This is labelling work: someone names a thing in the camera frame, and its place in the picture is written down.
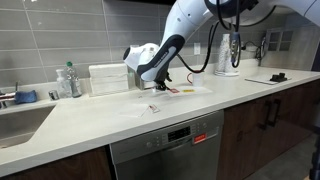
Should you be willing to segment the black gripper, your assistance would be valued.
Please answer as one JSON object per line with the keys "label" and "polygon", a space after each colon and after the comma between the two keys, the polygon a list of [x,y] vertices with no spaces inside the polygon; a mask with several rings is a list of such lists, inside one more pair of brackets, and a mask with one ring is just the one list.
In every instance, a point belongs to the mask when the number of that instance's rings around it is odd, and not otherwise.
{"label": "black gripper", "polygon": [[166,75],[163,76],[162,78],[155,80],[156,89],[157,90],[167,90],[168,87],[166,86],[165,81],[169,81],[169,82],[172,81],[172,79],[170,78],[169,73],[166,73]]}

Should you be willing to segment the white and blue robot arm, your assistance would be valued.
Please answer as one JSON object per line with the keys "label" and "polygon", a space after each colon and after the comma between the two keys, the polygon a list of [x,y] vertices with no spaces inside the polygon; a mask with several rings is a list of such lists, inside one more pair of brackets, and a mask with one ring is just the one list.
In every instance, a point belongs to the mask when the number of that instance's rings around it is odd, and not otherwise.
{"label": "white and blue robot arm", "polygon": [[158,90],[168,90],[165,80],[170,61],[210,18],[232,23],[236,35],[232,42],[239,44],[238,28],[264,21],[276,7],[290,8],[320,25],[319,0],[176,0],[167,16],[161,44],[128,47],[123,61],[143,81],[155,82]]}

